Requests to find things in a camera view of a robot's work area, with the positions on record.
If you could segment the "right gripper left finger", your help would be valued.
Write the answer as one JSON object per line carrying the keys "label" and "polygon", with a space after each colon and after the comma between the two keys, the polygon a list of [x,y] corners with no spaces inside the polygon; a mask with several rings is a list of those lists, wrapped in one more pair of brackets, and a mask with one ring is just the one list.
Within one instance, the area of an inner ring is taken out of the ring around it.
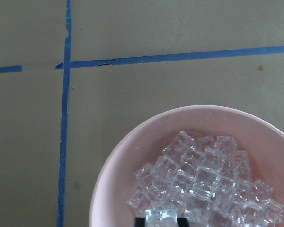
{"label": "right gripper left finger", "polygon": [[145,227],[145,218],[135,218],[134,227]]}

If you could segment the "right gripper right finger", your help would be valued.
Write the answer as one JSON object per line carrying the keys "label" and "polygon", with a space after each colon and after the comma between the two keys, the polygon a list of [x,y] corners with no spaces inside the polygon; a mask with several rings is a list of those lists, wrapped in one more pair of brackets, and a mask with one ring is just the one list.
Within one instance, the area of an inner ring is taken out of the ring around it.
{"label": "right gripper right finger", "polygon": [[186,218],[177,218],[178,227],[189,227],[189,222]]}

